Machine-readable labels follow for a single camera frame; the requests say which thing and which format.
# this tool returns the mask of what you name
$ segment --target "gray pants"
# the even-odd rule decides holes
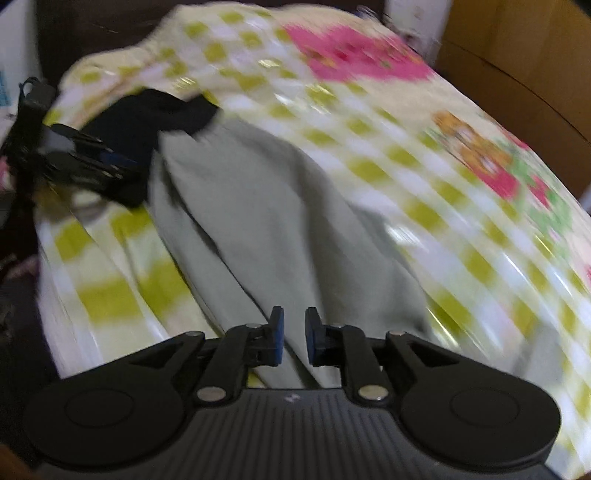
[[[367,336],[427,334],[424,293],[383,219],[346,202],[301,150],[238,119],[160,145],[151,214],[205,314],[228,330],[285,309],[283,364],[258,371],[268,386],[340,383],[308,364],[310,306]]]

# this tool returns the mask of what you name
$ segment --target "cardboard box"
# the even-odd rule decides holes
[[[591,183],[591,142],[547,102],[478,56],[444,41],[438,70],[525,141],[579,198]]]
[[[571,0],[455,0],[444,40],[437,68],[578,197],[591,183],[591,19]]]

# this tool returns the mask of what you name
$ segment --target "metal pin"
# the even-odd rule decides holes
[[[365,400],[379,401],[388,396],[388,389],[381,385],[364,385],[359,389],[358,393]]]
[[[226,391],[220,387],[203,387],[197,390],[197,398],[208,403],[220,401],[226,398]]]

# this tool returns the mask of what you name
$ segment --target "ribbed black surface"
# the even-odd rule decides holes
[[[415,448],[384,410],[358,407],[342,390],[246,390],[232,405],[201,410],[181,438],[139,465],[67,472],[48,480],[557,480],[543,466],[469,473]]]

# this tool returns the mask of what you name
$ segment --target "white object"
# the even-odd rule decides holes
[[[12,113],[17,110],[18,84],[41,74],[36,31],[34,0],[12,0],[0,11],[0,67]]]
[[[420,42],[411,45],[427,61],[433,59],[447,24],[452,0],[386,0],[385,14],[395,30]]]

